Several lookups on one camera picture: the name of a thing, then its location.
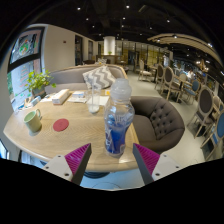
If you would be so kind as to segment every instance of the cushion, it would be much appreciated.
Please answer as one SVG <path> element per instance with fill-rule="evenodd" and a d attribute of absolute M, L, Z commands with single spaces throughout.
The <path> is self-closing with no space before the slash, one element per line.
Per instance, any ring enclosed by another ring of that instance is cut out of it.
<path fill-rule="evenodd" d="M 105 89 L 110 87 L 116 80 L 107 66 L 101 66 L 85 72 L 83 73 L 83 78 L 88 89 L 92 88 L 92 82 L 95 87 Z"/>
<path fill-rule="evenodd" d="M 98 58 L 98 61 L 95 64 L 105 65 L 107 63 L 107 59 Z"/>

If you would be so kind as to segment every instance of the green cup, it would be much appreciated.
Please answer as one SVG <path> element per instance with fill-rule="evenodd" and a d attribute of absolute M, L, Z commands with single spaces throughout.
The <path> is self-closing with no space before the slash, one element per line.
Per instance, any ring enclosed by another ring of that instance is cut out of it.
<path fill-rule="evenodd" d="M 37 110 L 31 111 L 30 113 L 26 115 L 26 117 L 24 118 L 24 123 L 28 127 L 28 129 L 34 133 L 39 131 L 42 126 L 40 119 L 41 119 L 40 110 L 37 109 Z"/>

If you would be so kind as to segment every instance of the tufted sofa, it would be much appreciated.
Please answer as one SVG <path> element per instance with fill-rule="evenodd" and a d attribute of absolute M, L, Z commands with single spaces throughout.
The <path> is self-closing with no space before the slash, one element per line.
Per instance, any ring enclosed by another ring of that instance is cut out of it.
<path fill-rule="evenodd" d="M 47 94 L 59 92 L 62 89 L 87 90 L 87 85 L 83 78 L 83 73 L 100 67 L 101 65 L 80 65 L 69 67 L 63 70 L 53 71 L 50 75 L 53 77 L 51 83 L 56 83 L 56 88 L 46 86 L 45 91 Z M 110 72 L 115 78 L 127 78 L 124 69 L 121 66 L 107 65 Z"/>
<path fill-rule="evenodd" d="M 133 125 L 139 143 L 158 154 L 176 146 L 185 126 L 176 108 L 160 97 L 132 96 Z"/>

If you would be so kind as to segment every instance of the floor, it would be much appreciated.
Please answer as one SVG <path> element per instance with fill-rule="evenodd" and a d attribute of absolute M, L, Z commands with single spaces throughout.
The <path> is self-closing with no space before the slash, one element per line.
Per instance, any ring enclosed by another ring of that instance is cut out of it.
<path fill-rule="evenodd" d="M 138 74 L 134 73 L 131 68 L 129 69 L 127 76 L 129 84 L 132 87 L 132 96 L 155 96 L 166 98 L 165 93 L 162 96 L 159 93 L 160 85 L 155 89 L 155 83 L 153 82 L 138 81 Z M 184 100 L 181 103 L 176 103 L 172 101 L 172 96 L 169 101 L 181 114 L 184 124 L 186 125 L 196 111 L 197 101 L 195 100 L 193 104 L 189 104 Z M 201 136 L 194 139 L 193 136 L 196 133 L 196 128 L 197 126 L 195 124 L 190 125 L 189 128 L 186 127 L 184 135 L 177 146 L 166 151 L 166 154 L 176 161 L 182 168 L 205 162 L 204 154 L 206 152 L 200 148 L 205 137 Z M 222 157 L 222 146 L 220 147 L 220 150 L 217 151 L 214 158 Z M 33 161 L 33 165 L 40 168 L 43 166 L 38 161 Z M 134 169 L 130 171 L 110 173 L 109 175 L 98 179 L 91 179 L 83 176 L 80 186 L 101 190 L 123 190 L 141 188 L 144 186 L 144 182 L 139 169 Z"/>

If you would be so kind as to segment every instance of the plastic bottle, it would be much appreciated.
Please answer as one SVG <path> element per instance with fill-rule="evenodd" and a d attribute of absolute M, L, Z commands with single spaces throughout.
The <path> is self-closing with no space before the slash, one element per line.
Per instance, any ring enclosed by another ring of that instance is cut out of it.
<path fill-rule="evenodd" d="M 130 103 L 131 91 L 127 79 L 118 78 L 111 86 L 110 102 L 104 114 L 105 147 L 111 156 L 117 157 L 124 153 L 125 134 L 135 114 Z"/>

